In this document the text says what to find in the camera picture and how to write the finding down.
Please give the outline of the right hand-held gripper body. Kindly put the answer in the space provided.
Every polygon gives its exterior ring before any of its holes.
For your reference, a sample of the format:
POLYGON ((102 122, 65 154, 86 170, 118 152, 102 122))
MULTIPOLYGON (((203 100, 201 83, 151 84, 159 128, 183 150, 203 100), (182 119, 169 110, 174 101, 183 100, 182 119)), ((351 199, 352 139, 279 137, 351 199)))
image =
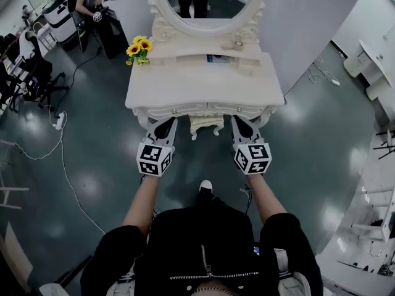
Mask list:
POLYGON ((234 142, 234 161, 245 175, 264 174, 272 161, 269 144, 263 137, 243 138, 242 142, 234 142))

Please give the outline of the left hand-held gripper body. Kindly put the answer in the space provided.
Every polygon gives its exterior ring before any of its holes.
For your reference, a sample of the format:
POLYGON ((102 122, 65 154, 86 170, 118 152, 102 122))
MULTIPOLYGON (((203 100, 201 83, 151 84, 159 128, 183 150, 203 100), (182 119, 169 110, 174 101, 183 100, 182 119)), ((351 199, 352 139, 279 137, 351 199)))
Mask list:
POLYGON ((168 144, 168 135, 172 121, 168 118, 168 131, 165 136, 146 136, 139 143, 136 162, 143 175, 162 176, 172 162, 174 145, 168 144))

